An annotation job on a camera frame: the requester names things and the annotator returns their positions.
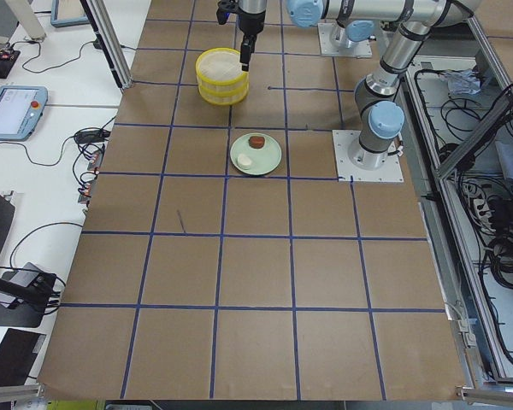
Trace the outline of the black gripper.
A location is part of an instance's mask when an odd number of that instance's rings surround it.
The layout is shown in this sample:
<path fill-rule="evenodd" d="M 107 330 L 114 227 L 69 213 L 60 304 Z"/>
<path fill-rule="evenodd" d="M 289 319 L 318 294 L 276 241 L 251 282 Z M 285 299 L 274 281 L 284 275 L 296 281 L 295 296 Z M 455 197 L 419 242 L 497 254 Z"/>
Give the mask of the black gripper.
<path fill-rule="evenodd" d="M 239 0 L 238 25 L 244 37 L 240 45 L 240 64 L 243 72 L 249 71 L 249 62 L 255 50 L 256 37 L 264 28 L 267 1 Z"/>

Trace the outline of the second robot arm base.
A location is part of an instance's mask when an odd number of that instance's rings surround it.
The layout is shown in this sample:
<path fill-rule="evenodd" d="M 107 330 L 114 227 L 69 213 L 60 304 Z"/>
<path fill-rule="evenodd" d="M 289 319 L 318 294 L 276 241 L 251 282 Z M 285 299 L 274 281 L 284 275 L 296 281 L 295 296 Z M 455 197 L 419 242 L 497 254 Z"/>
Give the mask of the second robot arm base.
<path fill-rule="evenodd" d="M 346 27 L 337 22 L 319 23 L 318 34 L 322 56 L 370 58 L 372 56 L 369 39 L 374 33 L 371 20 L 354 20 Z"/>

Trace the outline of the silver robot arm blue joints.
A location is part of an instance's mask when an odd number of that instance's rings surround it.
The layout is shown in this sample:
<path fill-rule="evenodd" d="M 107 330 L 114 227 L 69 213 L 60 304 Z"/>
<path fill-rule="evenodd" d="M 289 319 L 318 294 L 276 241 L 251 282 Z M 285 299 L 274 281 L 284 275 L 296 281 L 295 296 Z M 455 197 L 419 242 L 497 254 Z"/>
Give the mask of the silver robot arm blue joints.
<path fill-rule="evenodd" d="M 472 17 L 479 1 L 289 1 L 292 22 L 314 26 L 335 18 L 341 27 L 351 20 L 389 21 L 398 24 L 380 65 L 354 90 L 362 120 L 361 147 L 374 154 L 388 151 L 404 125 L 404 112 L 394 102 L 400 78 L 432 28 L 453 26 Z"/>

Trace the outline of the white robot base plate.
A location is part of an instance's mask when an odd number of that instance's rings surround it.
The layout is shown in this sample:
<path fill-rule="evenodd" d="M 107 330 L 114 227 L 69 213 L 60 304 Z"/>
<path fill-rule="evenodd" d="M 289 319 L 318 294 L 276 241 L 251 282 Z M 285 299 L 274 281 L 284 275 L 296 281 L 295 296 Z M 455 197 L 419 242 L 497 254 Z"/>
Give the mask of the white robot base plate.
<path fill-rule="evenodd" d="M 397 146 L 391 141 L 387 152 L 374 154 L 359 143 L 358 130 L 333 130 L 333 148 L 339 181 L 403 183 Z"/>

